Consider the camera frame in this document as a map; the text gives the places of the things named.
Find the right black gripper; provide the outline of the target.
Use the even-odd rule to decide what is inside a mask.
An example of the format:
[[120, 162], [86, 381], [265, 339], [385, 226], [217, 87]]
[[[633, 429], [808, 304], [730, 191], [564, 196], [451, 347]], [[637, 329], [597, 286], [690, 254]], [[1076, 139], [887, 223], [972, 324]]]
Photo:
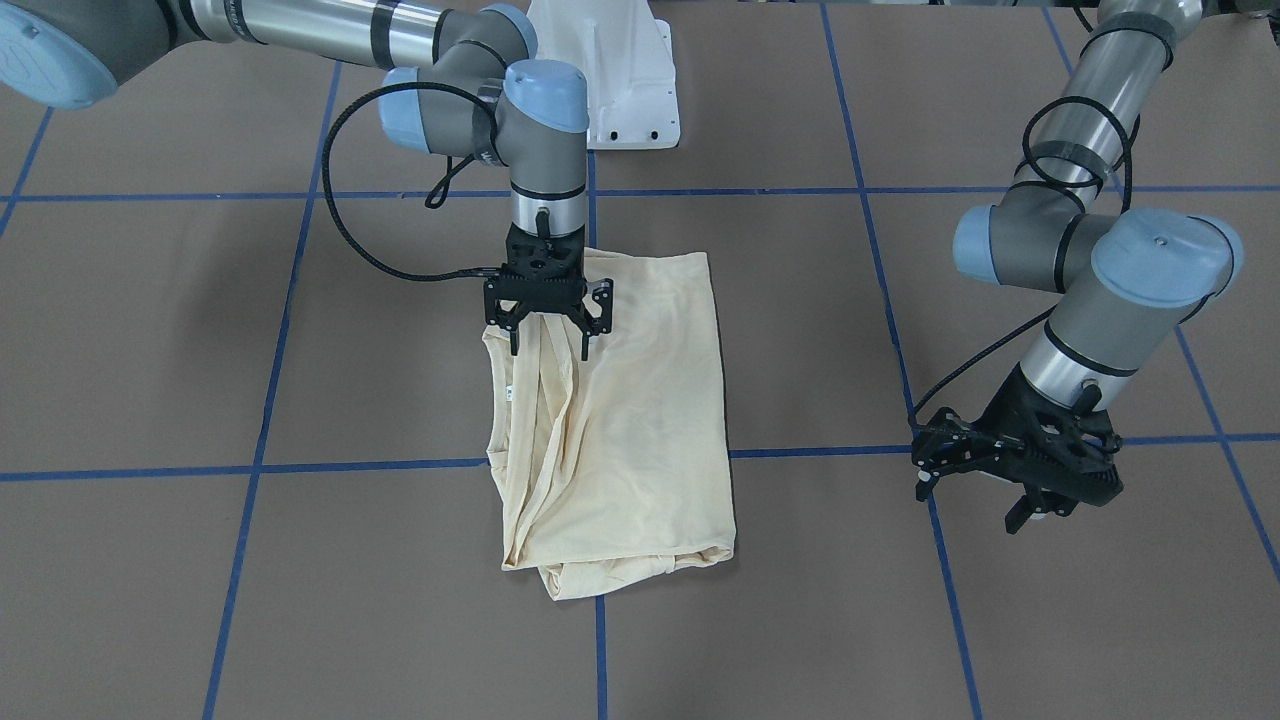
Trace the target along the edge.
[[485, 282], [486, 323], [504, 331], [509, 355], [520, 351], [520, 324], [531, 313], [567, 316], [581, 332], [582, 361], [590, 338], [612, 332], [613, 281], [585, 277], [585, 228], [563, 236], [526, 232], [516, 224], [506, 237], [507, 260]]

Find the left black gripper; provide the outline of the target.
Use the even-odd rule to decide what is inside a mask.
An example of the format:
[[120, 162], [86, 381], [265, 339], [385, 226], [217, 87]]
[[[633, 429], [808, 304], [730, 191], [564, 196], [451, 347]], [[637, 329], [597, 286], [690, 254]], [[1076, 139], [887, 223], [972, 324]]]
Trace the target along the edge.
[[[1015, 439], [979, 464], [979, 470], [1021, 483], [1023, 496], [1006, 512], [1014, 536], [1029, 520], [1069, 516], [1076, 501], [1105, 506], [1124, 489], [1114, 455], [1123, 438], [1105, 410], [1076, 413], [1042, 396], [1015, 366], [988, 404], [975, 428], [1001, 441]], [[916, 470], [915, 500], [927, 502], [947, 468]]]

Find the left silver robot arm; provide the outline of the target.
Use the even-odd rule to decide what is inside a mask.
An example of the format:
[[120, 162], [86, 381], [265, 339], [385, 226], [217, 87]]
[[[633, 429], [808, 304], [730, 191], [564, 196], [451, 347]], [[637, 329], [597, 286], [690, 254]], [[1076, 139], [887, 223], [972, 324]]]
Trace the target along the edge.
[[969, 210], [954, 234], [966, 277], [1059, 295], [1038, 334], [973, 421], [951, 407], [911, 416], [915, 496], [978, 471], [1020, 486], [1004, 524], [1105, 506], [1123, 491], [1123, 437], [1108, 409], [1183, 322], [1224, 295], [1242, 237], [1207, 215], [1132, 205], [1140, 110], [1178, 45], [1220, 1], [1102, 1], [1062, 95], [1021, 136], [1002, 200]]

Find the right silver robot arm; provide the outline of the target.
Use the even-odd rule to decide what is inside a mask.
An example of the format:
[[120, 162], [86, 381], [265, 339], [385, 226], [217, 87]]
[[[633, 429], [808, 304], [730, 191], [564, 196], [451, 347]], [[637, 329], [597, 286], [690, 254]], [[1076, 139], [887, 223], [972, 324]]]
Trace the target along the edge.
[[[332, 120], [319, 186], [346, 243], [379, 272], [413, 283], [479, 278], [485, 320], [518, 352], [525, 320], [557, 315], [582, 348], [613, 329], [614, 286], [586, 272], [588, 79], [540, 56], [520, 8], [477, 10], [429, 1], [5, 1], [3, 82], [56, 109], [86, 109], [175, 50], [207, 44], [278, 49], [340, 67], [381, 70], [383, 82]], [[465, 169], [506, 170], [509, 228], [497, 266], [408, 272], [376, 258], [337, 205], [332, 154], [340, 132], [375, 108], [393, 143], [447, 159], [428, 193], [440, 206]]]

